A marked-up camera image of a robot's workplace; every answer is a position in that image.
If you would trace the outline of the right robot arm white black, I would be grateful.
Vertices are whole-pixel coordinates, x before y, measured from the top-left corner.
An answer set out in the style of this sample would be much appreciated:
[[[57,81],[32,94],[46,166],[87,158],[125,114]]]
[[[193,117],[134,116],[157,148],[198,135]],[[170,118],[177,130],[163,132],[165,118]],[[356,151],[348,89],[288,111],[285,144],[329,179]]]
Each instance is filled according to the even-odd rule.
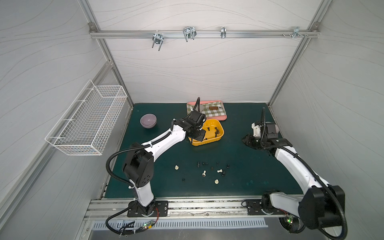
[[[243,143],[255,150],[272,154],[296,180],[303,197],[293,197],[278,190],[265,192],[257,206],[265,215],[281,211],[281,226],[291,234],[305,229],[318,230],[330,240],[344,240],[348,235],[345,214],[345,192],[320,177],[285,138],[279,138],[275,123],[267,122],[266,109],[261,119],[252,123],[253,133]]]

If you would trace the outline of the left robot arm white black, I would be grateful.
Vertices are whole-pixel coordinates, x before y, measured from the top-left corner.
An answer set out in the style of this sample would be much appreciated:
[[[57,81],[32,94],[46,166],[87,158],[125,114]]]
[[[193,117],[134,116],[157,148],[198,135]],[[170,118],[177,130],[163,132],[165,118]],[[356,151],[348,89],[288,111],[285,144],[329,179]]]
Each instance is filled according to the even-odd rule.
[[[151,179],[154,175],[155,162],[158,157],[165,153],[172,146],[190,138],[190,142],[194,140],[201,142],[205,139],[206,131],[203,125],[207,117],[200,112],[200,98],[197,98],[192,111],[184,118],[173,119],[171,127],[157,136],[156,138],[143,144],[133,143],[130,148],[113,153],[106,161],[106,171],[114,179],[123,182],[129,186],[134,193],[135,200],[126,209],[108,217],[105,221],[106,227],[119,236],[127,236],[140,233],[153,227],[157,221],[150,221],[148,224],[138,228],[137,230],[128,230],[126,226],[119,230],[114,229],[109,221],[113,218],[128,212],[136,207],[139,213],[144,217],[156,214],[160,217],[160,211],[156,208],[156,200],[151,188]],[[119,155],[126,153],[126,161],[123,165],[123,172],[126,179],[114,174],[111,169],[111,161]]]

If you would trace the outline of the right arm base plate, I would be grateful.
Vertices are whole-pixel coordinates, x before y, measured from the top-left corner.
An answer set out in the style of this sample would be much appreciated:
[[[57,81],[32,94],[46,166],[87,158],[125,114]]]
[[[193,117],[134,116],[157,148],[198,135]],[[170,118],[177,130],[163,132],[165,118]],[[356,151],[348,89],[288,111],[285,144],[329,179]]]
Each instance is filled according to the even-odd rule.
[[[285,216],[286,214],[275,207],[269,201],[262,199],[248,199],[241,202],[241,206],[247,210],[250,216]]]

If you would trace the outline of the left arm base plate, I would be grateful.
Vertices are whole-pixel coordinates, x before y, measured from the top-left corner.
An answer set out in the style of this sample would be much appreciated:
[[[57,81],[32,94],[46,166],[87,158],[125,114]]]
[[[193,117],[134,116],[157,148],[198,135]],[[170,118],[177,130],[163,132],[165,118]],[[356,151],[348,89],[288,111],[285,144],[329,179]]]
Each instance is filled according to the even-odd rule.
[[[166,217],[168,215],[168,201],[153,200],[148,206],[142,206],[139,201],[129,203],[128,217]]]

